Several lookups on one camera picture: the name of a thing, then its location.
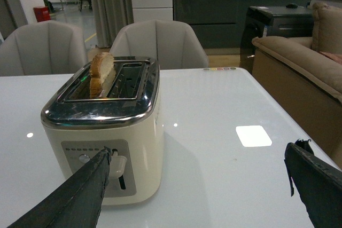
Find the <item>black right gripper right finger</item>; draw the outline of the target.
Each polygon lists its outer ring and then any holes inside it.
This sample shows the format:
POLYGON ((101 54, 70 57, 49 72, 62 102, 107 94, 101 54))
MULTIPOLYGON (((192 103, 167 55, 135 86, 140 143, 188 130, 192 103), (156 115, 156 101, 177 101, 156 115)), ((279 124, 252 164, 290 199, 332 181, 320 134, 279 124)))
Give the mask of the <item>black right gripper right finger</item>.
POLYGON ((341 171, 316 157, 309 143, 297 140, 286 146, 291 195, 299 192, 314 227, 341 227, 341 171))

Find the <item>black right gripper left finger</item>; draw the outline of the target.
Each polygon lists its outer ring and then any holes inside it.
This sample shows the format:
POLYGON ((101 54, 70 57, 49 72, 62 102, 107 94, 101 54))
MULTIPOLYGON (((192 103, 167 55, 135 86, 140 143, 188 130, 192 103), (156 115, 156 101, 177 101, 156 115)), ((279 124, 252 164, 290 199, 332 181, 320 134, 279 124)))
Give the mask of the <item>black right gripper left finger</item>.
POLYGON ((112 151, 100 150, 67 181, 9 227, 96 227, 112 151))

